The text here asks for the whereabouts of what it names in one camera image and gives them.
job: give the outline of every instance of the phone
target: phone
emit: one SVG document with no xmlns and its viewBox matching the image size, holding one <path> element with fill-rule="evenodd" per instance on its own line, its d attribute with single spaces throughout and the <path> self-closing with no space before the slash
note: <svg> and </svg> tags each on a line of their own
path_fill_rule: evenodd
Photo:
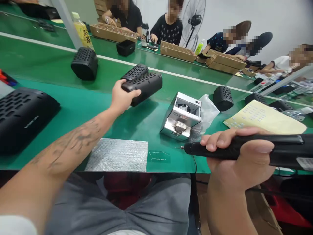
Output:
<svg viewBox="0 0 313 235">
<path fill-rule="evenodd" d="M 147 45 L 147 48 L 152 50 L 152 51 L 158 51 L 159 49 L 154 47 L 154 46 L 150 46 L 150 45 Z"/>
</svg>

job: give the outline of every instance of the leg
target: leg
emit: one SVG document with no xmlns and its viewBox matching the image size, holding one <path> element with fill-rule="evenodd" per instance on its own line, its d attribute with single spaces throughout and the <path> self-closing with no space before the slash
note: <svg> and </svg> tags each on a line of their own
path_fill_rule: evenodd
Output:
<svg viewBox="0 0 313 235">
<path fill-rule="evenodd" d="M 187 234 L 190 178 L 176 178 L 157 183 L 144 198 L 127 208 L 129 229 L 146 234 Z"/>
<path fill-rule="evenodd" d="M 97 185 L 72 174 L 55 201 L 45 234 L 109 234 L 125 221 L 125 212 L 110 203 Z"/>
</svg>

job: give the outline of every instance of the white shirt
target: white shirt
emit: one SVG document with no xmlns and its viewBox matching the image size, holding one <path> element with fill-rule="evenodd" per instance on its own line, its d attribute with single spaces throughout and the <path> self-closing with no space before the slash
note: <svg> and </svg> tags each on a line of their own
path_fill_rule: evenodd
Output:
<svg viewBox="0 0 313 235">
<path fill-rule="evenodd" d="M 38 235 L 33 222 L 22 216 L 4 215 L 0 216 L 1 235 Z M 146 235 L 135 230 L 121 230 L 109 235 Z"/>
<path fill-rule="evenodd" d="M 286 73 L 292 72 L 292 67 L 289 65 L 290 57 L 287 55 L 283 55 L 281 57 L 278 57 L 277 59 L 273 60 L 274 62 L 274 69 L 280 70 L 283 69 L 286 71 Z"/>
</svg>

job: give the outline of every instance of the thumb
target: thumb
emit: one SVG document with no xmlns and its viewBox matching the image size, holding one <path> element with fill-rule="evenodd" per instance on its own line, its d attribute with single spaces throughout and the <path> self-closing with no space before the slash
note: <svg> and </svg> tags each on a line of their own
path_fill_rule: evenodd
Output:
<svg viewBox="0 0 313 235">
<path fill-rule="evenodd" d="M 266 181 L 273 174 L 275 167 L 269 167 L 273 148 L 274 144 L 267 140 L 251 140 L 242 145 L 234 171 L 248 187 Z"/>
<path fill-rule="evenodd" d="M 132 92 L 129 93 L 129 95 L 134 98 L 134 97 L 137 97 L 141 94 L 141 90 L 134 90 Z"/>
</svg>

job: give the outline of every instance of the metal pole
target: metal pole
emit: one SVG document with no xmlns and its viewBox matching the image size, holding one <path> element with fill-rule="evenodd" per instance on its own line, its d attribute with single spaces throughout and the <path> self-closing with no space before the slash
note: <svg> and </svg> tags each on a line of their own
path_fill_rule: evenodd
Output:
<svg viewBox="0 0 313 235">
<path fill-rule="evenodd" d="M 52 3 L 54 5 L 54 7 L 57 9 L 64 25 L 65 28 L 70 36 L 70 38 L 72 39 L 72 42 L 76 48 L 76 50 L 78 50 L 80 47 L 82 47 L 82 42 L 78 36 L 78 33 L 75 29 L 74 23 L 72 21 L 70 12 L 67 9 L 67 6 L 64 2 L 64 0 L 52 0 Z"/>
<path fill-rule="evenodd" d="M 289 75 L 285 79 L 281 80 L 280 82 L 276 83 L 274 86 L 271 86 L 270 88 L 266 89 L 265 91 L 261 92 L 260 94 L 265 96 L 268 95 L 269 93 L 277 90 L 278 88 L 286 85 L 287 83 L 291 82 L 292 80 L 296 79 L 297 77 L 303 75 L 304 73 L 313 70 L 313 65 L 307 65 L 304 66 L 302 69 L 298 70 L 297 72 Z"/>
</svg>

